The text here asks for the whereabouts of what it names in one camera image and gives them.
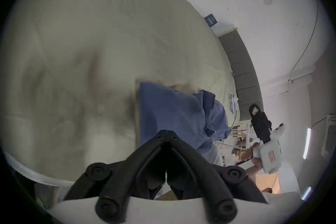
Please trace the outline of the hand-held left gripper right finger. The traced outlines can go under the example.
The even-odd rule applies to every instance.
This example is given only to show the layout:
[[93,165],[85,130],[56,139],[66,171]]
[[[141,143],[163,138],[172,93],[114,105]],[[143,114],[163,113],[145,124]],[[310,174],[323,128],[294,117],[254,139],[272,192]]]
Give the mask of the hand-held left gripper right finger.
[[202,198],[209,223],[230,223],[238,213],[234,199],[267,204],[246,171],[208,163],[194,148],[166,131],[167,183],[179,200]]

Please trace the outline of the person's right hand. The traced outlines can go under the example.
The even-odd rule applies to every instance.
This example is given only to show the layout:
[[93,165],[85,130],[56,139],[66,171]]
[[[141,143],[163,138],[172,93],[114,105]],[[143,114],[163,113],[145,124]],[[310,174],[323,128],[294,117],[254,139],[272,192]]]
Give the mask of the person's right hand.
[[240,161],[237,162],[237,166],[247,170],[254,166],[263,167],[260,154],[259,154],[260,143],[255,142],[251,147],[246,151],[243,151],[241,154]]

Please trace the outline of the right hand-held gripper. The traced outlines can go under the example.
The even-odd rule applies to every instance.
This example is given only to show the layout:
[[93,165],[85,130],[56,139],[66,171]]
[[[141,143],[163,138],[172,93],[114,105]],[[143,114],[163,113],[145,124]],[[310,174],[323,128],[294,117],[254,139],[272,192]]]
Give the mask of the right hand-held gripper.
[[[251,104],[249,108],[251,123],[253,127],[271,127],[268,120],[257,104]],[[277,173],[283,162],[280,138],[286,132],[286,125],[281,123],[277,128],[270,131],[267,142],[260,141],[259,145],[253,149],[253,157],[261,160],[263,173]]]

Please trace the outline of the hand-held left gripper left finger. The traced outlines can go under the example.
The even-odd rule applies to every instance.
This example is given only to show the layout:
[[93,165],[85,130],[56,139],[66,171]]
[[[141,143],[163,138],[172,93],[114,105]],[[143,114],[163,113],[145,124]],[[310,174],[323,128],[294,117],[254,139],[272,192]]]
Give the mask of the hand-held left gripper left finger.
[[89,165],[64,200],[98,197],[95,212],[101,220],[109,224],[125,222],[130,197],[153,200],[165,184],[162,154],[167,141],[168,131],[159,131],[124,161]]

